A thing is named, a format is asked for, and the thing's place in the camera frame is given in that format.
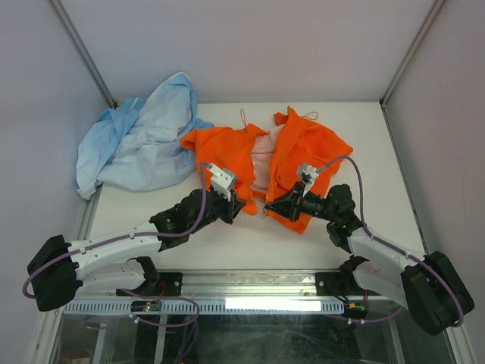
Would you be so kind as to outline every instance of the white table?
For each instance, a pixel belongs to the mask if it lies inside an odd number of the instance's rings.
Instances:
[[[317,111],[318,121],[333,129],[349,145],[364,181],[365,217],[378,233],[409,249],[423,246],[408,195],[377,102],[202,104],[197,116],[216,126],[263,129],[274,126],[273,114],[291,105],[300,115]],[[358,185],[353,167],[343,162],[333,184],[348,184],[358,211]],[[134,193],[105,184],[92,224],[91,237],[122,231],[148,220],[178,203],[201,184],[194,172],[182,183],[163,190]],[[193,234],[188,243],[154,255],[159,269],[330,269],[338,268],[348,254],[336,248],[325,221],[312,219],[304,235],[288,230],[272,218],[242,212],[233,225],[216,221]]]

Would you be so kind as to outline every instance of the blue garment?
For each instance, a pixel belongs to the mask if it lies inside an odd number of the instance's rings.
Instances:
[[[196,118],[197,96],[184,73],[163,82],[147,99],[126,99],[105,110],[79,146],[77,192],[89,199],[109,182],[135,191],[178,184],[196,169],[196,154],[180,146],[194,128],[213,127]]]

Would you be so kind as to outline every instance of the orange jacket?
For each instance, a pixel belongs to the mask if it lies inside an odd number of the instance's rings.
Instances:
[[[255,192],[251,183],[255,180],[251,160],[251,150],[256,137],[267,134],[267,131],[249,124],[247,132],[244,129],[234,130],[230,127],[213,127],[211,129],[195,129],[181,140],[185,149],[196,151],[197,166],[200,162],[215,163],[219,168],[228,168],[236,174],[238,181],[234,189],[239,199],[246,201],[243,211],[250,215],[258,213],[255,196],[271,202],[291,190],[299,180],[296,169],[303,163],[321,167],[338,155],[349,155],[352,147],[341,140],[331,129],[307,118],[301,117],[288,107],[288,115],[274,115],[277,125],[285,124],[274,147],[270,162],[271,181],[268,195]],[[330,184],[330,177],[339,169],[340,163],[320,173],[311,191],[324,196]],[[207,185],[210,186],[211,176],[205,174]],[[289,229],[303,234],[311,217],[301,215],[297,222],[266,212]]]

